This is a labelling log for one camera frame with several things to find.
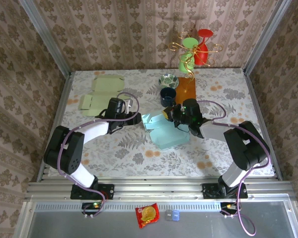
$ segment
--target green bowl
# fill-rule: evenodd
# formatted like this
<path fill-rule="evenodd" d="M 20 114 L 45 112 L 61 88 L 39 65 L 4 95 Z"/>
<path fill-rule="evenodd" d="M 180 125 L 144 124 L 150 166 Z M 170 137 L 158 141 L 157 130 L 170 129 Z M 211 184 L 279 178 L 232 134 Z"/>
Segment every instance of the green bowl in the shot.
<path fill-rule="evenodd" d="M 177 76 L 166 73 L 165 75 L 161 76 L 159 79 L 159 85 L 161 88 L 169 87 L 175 89 L 179 85 L 179 79 Z"/>

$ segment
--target chip packet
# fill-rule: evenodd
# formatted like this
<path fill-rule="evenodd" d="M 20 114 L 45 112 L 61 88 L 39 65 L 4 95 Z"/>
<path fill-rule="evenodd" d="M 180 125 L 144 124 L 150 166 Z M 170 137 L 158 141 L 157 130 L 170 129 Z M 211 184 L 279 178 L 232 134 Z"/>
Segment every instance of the chip packet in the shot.
<path fill-rule="evenodd" d="M 145 227 L 145 225 L 159 220 L 159 209 L 157 204 L 151 206 L 136 208 L 136 216 L 139 228 Z"/>

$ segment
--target wallpaper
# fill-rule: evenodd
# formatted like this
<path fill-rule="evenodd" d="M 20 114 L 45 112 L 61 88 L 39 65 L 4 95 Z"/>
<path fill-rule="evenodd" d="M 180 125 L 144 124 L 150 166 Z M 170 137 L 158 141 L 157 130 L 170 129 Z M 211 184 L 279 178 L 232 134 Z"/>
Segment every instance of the wallpaper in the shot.
<path fill-rule="evenodd" d="M 179 32 L 223 44 L 213 67 L 242 67 L 277 0 L 35 0 L 63 58 L 75 70 L 177 68 Z"/>
<path fill-rule="evenodd" d="M 12 237 L 64 80 L 18 1 L 0 0 L 0 238 Z"/>
<path fill-rule="evenodd" d="M 251 73 L 285 179 L 298 199 L 298 1 L 293 1 Z"/>

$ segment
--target mug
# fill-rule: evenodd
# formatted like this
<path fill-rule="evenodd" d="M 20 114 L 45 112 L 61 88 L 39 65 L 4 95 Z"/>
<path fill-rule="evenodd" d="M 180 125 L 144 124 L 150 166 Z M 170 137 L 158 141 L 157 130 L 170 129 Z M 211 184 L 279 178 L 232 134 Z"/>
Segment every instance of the mug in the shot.
<path fill-rule="evenodd" d="M 175 105 L 175 96 L 177 95 L 175 89 L 173 88 L 162 88 L 160 91 L 160 102 L 161 105 L 166 107 L 172 107 Z"/>

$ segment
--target table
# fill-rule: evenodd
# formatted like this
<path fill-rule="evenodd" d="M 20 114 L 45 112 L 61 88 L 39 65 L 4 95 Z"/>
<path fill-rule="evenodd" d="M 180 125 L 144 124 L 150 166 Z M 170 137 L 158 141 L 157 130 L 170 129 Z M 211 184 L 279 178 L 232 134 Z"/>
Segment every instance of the table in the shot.
<path fill-rule="evenodd" d="M 197 100 L 216 101 L 226 109 L 227 117 L 219 120 L 220 122 L 240 123 L 249 120 L 260 131 L 245 77 L 240 68 L 203 68 L 195 69 L 194 72 Z M 81 95 L 91 92 L 95 76 L 102 74 L 119 74 L 125 77 L 124 91 L 134 94 L 139 99 L 140 113 L 163 110 L 160 104 L 158 78 L 165 73 L 184 76 L 177 69 L 76 71 L 62 125 L 73 128 L 93 119 L 82 116 L 78 104 Z M 200 108 L 203 116 L 209 119 L 222 113 L 220 108 L 209 103 L 201 104 Z M 223 174 L 232 163 L 226 143 L 190 136 L 189 143 L 161 151 L 151 142 L 149 132 L 145 132 L 141 123 L 127 126 L 112 135 L 98 137 L 86 143 L 81 162 L 98 177 L 218 177 Z M 250 174 L 253 177 L 274 175 L 271 165 Z M 58 176 L 58 172 L 50 168 L 49 176 Z"/>

